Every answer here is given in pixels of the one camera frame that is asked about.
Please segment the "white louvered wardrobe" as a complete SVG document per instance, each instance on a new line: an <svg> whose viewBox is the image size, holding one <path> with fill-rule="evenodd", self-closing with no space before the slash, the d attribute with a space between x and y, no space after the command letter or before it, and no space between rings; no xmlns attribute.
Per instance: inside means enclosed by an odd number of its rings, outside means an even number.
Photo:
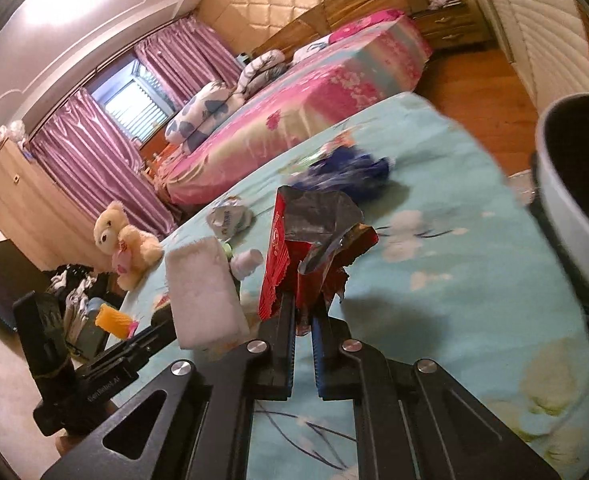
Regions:
<svg viewBox="0 0 589 480"><path fill-rule="evenodd" d="M537 110L589 91L589 40L575 0L477 0Z"/></svg>

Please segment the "pink curtain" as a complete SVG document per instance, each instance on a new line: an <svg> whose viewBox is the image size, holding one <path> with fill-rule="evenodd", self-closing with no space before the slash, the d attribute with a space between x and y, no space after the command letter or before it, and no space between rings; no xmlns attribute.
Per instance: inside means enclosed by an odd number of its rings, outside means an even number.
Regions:
<svg viewBox="0 0 589 480"><path fill-rule="evenodd" d="M138 41L134 52L177 107L211 81L235 86L242 71L221 37L194 15Z"/></svg>
<svg viewBox="0 0 589 480"><path fill-rule="evenodd" d="M117 200L138 229L159 238L176 229L172 212L142 176L134 144L86 89L52 113L30 139L29 151L89 218Z"/></svg>

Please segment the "blue white folded quilt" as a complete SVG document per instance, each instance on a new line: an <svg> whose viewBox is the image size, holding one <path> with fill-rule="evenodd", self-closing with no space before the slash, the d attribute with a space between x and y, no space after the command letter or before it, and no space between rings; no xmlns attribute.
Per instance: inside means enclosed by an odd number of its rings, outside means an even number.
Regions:
<svg viewBox="0 0 589 480"><path fill-rule="evenodd" d="M165 140L180 145L183 152L195 152L214 131L244 105L244 95L222 81L211 81L195 94L170 120Z"/></svg>

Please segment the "light wooden cabinet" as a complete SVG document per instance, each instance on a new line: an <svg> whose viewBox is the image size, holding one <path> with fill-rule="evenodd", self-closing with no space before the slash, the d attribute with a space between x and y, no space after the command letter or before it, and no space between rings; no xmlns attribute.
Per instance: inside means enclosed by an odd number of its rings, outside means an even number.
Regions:
<svg viewBox="0 0 589 480"><path fill-rule="evenodd" d="M9 140L0 146L0 232L40 270L65 263L110 269L96 248L94 220Z"/></svg>

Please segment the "white styrofoam block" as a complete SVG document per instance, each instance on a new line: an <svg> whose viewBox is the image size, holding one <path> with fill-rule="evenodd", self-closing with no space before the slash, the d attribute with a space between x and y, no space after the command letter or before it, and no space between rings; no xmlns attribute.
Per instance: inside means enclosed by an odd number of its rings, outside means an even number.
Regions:
<svg viewBox="0 0 589 480"><path fill-rule="evenodd" d="M216 238L168 252L165 276L180 348L211 348L250 333L224 248Z"/></svg>

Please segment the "blue plastic bag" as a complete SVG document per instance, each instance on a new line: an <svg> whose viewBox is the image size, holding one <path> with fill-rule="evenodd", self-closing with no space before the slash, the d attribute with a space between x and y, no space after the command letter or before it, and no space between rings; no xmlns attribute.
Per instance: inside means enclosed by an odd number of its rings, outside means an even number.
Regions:
<svg viewBox="0 0 589 480"><path fill-rule="evenodd" d="M387 157L377 158L355 146L339 146L294 174L288 184L300 191L343 192L360 205L383 194L391 170Z"/></svg>

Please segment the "small white bottle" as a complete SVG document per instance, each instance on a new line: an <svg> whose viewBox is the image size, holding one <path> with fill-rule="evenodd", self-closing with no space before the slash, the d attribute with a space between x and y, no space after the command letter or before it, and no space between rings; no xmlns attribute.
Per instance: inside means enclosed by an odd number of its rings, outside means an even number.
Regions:
<svg viewBox="0 0 589 480"><path fill-rule="evenodd" d="M233 255L229 260L229 269L236 280L242 282L263 263L263 255L259 249L248 249Z"/></svg>

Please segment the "pink curtain left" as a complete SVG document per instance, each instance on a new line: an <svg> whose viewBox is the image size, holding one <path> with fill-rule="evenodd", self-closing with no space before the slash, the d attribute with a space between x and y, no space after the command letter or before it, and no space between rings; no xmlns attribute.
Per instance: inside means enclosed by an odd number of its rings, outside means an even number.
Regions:
<svg viewBox="0 0 589 480"><path fill-rule="evenodd" d="M117 200L138 229L159 238L176 229L172 212L142 176L134 144L86 89L52 113L30 139L29 151L89 218Z"/></svg>

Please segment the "pink curtain right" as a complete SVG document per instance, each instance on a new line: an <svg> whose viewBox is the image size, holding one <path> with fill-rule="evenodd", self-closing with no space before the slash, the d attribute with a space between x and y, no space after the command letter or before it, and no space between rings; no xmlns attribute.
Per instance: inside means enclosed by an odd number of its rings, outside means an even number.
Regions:
<svg viewBox="0 0 589 480"><path fill-rule="evenodd" d="M242 71L221 37L194 15L138 41L134 52L177 107L211 81L235 86Z"/></svg>

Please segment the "wooden nightstand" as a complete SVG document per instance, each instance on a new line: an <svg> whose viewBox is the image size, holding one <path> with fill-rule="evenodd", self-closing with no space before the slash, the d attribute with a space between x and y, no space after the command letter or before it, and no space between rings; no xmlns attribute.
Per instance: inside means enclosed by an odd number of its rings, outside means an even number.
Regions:
<svg viewBox="0 0 589 480"><path fill-rule="evenodd" d="M424 10L413 14L412 18L433 51L486 44L493 39L485 18L473 3Z"/></svg>

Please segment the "cream teddy bear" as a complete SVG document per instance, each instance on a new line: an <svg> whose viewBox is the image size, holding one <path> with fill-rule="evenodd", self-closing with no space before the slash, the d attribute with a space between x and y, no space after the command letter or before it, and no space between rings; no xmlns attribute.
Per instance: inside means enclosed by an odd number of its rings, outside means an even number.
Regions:
<svg viewBox="0 0 589 480"><path fill-rule="evenodd" d="M124 205L117 200L98 216L93 235L97 248L111 258L116 281L126 292L133 290L164 255L157 236L133 226Z"/></svg>

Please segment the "pink pillow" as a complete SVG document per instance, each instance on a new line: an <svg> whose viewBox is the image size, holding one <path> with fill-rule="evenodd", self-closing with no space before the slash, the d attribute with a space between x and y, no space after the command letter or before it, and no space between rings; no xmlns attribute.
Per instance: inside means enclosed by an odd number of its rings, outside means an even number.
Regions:
<svg viewBox="0 0 589 480"><path fill-rule="evenodd" d="M338 41L354 36L361 30L364 30L368 27L372 27L384 22L394 22L399 18L404 18L404 16L405 13L399 9L385 9L364 16L364 18L358 18L357 20L349 24L342 25L338 29L334 30L328 36L328 44L335 44Z"/></svg>

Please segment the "crumpled white wrapper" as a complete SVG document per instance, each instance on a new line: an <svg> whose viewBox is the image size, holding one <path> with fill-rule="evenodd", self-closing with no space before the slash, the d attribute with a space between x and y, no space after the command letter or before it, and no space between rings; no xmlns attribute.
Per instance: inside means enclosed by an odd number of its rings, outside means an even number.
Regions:
<svg viewBox="0 0 589 480"><path fill-rule="evenodd" d="M248 229L253 212L238 196L228 196L219 200L206 215L206 224L214 236L226 242L236 234Z"/></svg>

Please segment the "red snack bag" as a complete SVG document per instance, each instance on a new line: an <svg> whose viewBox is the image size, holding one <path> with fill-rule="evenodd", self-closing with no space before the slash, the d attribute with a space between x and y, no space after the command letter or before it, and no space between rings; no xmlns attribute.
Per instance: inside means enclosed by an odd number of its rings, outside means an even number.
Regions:
<svg viewBox="0 0 589 480"><path fill-rule="evenodd" d="M364 214L341 191L277 189L258 314L273 318L289 295L302 313L345 292L347 266L379 242Z"/></svg>

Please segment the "teal floral bed sheet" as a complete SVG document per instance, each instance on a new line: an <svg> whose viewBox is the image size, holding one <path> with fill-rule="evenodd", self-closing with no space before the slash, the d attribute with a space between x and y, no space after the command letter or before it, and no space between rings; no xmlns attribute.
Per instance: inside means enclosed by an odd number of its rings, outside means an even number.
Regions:
<svg viewBox="0 0 589 480"><path fill-rule="evenodd" d="M364 216L379 243L349 267L331 312L385 356L435 360L565 479L589 471L589 333L552 248L499 167L457 122L392 96L232 188L254 214L232 246L265 249L275 194L343 131L390 160Z"/></svg>

